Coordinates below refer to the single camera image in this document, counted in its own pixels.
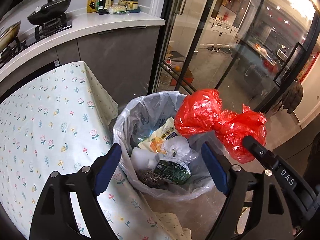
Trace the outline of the floral tablecloth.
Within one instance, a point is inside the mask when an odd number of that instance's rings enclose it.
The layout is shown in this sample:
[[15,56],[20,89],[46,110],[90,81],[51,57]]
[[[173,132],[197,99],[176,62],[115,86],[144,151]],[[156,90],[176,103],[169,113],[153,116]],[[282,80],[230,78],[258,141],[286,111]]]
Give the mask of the floral tablecloth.
[[[1,205],[23,236],[49,175],[106,155],[117,115],[117,103],[82,61],[35,78],[1,103]],[[121,168],[97,200],[119,239],[191,239],[175,214],[151,211]]]

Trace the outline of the seasoning jar set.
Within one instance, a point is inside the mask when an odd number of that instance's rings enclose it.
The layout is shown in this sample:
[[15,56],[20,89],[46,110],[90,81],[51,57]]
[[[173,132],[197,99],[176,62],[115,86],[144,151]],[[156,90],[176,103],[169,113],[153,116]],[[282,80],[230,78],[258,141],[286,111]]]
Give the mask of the seasoning jar set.
[[119,5],[122,5],[126,8],[129,13],[139,13],[139,0],[119,0]]

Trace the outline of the white bagged food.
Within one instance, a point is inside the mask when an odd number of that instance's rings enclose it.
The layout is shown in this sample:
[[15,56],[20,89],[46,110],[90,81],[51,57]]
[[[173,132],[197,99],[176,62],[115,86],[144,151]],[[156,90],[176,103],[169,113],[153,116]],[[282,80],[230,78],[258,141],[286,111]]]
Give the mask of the white bagged food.
[[126,7],[123,5],[112,5],[107,9],[107,13],[111,15],[126,14]]

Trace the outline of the black gas stove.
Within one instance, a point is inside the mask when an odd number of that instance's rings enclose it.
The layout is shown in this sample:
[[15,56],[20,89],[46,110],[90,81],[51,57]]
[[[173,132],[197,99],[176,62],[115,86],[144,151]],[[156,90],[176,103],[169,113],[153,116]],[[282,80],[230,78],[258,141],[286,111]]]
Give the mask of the black gas stove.
[[22,39],[16,36],[1,50],[1,67],[33,44],[71,27],[72,19],[63,14],[58,18],[36,26],[34,32],[27,38]]

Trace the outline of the green printed packet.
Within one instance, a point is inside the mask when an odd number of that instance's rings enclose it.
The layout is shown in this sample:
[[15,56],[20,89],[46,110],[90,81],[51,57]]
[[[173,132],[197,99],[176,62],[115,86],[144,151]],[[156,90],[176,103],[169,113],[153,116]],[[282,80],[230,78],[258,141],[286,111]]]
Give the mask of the green printed packet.
[[160,160],[156,165],[154,172],[177,185],[185,184],[191,177],[191,171],[187,165],[166,160]]

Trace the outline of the white foam block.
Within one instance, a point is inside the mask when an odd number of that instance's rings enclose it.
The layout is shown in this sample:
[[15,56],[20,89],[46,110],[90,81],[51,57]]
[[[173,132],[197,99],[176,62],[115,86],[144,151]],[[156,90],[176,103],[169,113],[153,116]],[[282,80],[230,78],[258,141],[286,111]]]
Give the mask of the white foam block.
[[135,171],[154,171],[158,164],[157,154],[138,147],[132,150],[130,159]]

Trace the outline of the steel wool scrubber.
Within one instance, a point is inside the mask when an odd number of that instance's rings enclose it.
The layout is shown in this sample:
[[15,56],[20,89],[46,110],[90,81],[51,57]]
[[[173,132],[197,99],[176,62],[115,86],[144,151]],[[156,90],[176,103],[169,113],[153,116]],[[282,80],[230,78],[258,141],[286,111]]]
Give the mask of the steel wool scrubber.
[[169,184],[158,174],[149,170],[138,170],[136,172],[138,179],[148,187],[163,189]]

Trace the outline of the beige frying pan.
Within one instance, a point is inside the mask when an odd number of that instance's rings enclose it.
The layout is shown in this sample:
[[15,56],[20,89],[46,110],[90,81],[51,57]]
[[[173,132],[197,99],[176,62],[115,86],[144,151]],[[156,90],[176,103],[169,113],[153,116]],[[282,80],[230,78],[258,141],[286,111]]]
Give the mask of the beige frying pan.
[[20,31],[21,22],[18,21],[15,24],[7,28],[0,37],[0,51],[3,51],[18,35]]

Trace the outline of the trash bin with liner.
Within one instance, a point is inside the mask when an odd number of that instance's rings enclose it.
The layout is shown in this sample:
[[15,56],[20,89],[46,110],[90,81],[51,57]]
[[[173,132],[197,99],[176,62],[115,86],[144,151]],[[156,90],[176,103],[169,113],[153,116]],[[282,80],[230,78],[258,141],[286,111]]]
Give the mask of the trash bin with liner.
[[156,199],[191,200],[215,187],[201,154],[205,142],[229,155],[214,132],[188,139],[180,135],[174,118],[184,98],[165,91],[132,99],[113,127],[113,140],[122,150],[121,169],[135,189]]

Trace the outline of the cream snack bag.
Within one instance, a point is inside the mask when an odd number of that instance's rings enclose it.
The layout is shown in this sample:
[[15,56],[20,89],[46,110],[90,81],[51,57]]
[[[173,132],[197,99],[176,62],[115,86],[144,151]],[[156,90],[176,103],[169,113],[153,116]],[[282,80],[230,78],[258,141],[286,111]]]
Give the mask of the cream snack bag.
[[144,150],[148,150],[153,153],[163,153],[166,154],[161,148],[163,142],[166,140],[180,136],[174,124],[175,120],[173,117],[170,117],[166,122],[154,132],[151,132],[151,135],[140,142],[138,147]]

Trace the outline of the black lidded wok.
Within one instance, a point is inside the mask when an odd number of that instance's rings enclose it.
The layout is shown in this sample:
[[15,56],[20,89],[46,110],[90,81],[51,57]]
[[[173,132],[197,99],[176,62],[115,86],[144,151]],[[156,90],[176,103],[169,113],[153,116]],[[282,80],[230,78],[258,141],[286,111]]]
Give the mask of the black lidded wok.
[[47,3],[37,7],[27,20],[33,25],[42,25],[54,18],[63,15],[69,8],[72,0],[47,0]]

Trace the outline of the red plastic bag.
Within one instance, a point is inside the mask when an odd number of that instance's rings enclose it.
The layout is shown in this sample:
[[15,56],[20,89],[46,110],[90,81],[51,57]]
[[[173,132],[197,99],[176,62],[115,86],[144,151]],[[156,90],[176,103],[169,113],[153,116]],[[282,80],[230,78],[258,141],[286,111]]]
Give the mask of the red plastic bag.
[[263,146],[266,144],[267,119],[243,105],[236,113],[222,108],[222,99],[216,89],[203,89],[184,98],[175,116],[175,128],[180,135],[214,131],[230,156],[241,164],[249,163],[254,156],[244,148],[242,140],[250,135]]

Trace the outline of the glass sliding door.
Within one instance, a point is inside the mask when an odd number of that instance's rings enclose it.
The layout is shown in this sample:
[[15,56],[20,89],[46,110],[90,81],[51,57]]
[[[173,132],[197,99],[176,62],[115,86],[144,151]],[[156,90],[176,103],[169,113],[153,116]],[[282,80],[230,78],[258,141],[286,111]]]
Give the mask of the glass sliding door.
[[300,104],[297,79],[319,35],[319,0],[165,0],[153,91],[220,93],[271,117]]

